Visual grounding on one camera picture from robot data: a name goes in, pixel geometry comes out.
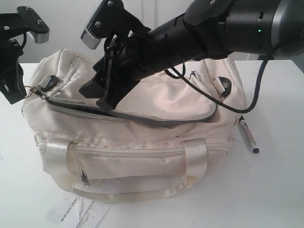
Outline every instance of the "bag handle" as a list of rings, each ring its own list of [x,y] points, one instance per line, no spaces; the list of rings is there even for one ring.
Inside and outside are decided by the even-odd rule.
[[[100,194],[90,192],[90,186],[84,186],[79,177],[67,169],[67,150],[71,141],[51,139],[46,149],[45,170],[52,176],[57,185],[63,190],[92,200],[108,203],[133,202],[138,200],[155,200],[174,196],[183,190],[192,187],[201,180],[207,170],[207,147],[203,139],[184,141],[187,170],[181,177],[179,185],[156,191]]]

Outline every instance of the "marker pen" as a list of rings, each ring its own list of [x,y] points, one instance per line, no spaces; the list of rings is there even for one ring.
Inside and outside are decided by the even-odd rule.
[[[241,116],[240,120],[239,120],[239,124],[242,126],[245,134],[246,134],[246,137],[248,139],[248,143],[249,143],[249,146],[250,148],[252,149],[253,153],[260,153],[260,150],[259,148],[257,147],[257,144],[256,144],[256,141],[244,119],[243,116]]]

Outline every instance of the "screw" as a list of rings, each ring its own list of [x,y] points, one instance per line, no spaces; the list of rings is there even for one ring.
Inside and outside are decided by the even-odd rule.
[[[97,22],[95,23],[95,26],[96,26],[97,28],[100,28],[100,27],[101,27],[101,22],[100,22],[100,21],[97,21]]]
[[[113,5],[114,5],[114,2],[113,2],[113,1],[111,1],[111,0],[108,1],[108,6],[109,6],[109,7],[112,7]]]

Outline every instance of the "cream canvas bag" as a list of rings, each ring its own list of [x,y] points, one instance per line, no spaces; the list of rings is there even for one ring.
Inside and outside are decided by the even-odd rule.
[[[65,191],[105,202],[170,197],[217,170],[233,148],[240,115],[200,95],[164,72],[142,80],[110,113],[79,88],[95,75],[96,62],[61,50],[43,59],[30,86],[57,84],[24,101],[44,171]],[[186,76],[234,108],[246,98],[233,61],[206,59]],[[225,94],[225,83],[230,90]]]

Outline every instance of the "white table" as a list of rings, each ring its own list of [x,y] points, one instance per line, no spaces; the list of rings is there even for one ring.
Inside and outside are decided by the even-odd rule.
[[[260,63],[237,62],[249,101]],[[22,66],[28,82],[36,64]],[[245,116],[260,154],[235,129],[237,144],[219,173],[170,199],[114,205],[100,227],[304,227],[303,86],[291,61],[269,63],[258,105]],[[63,191],[43,173],[20,107],[0,97],[0,227],[54,228],[44,217]]]

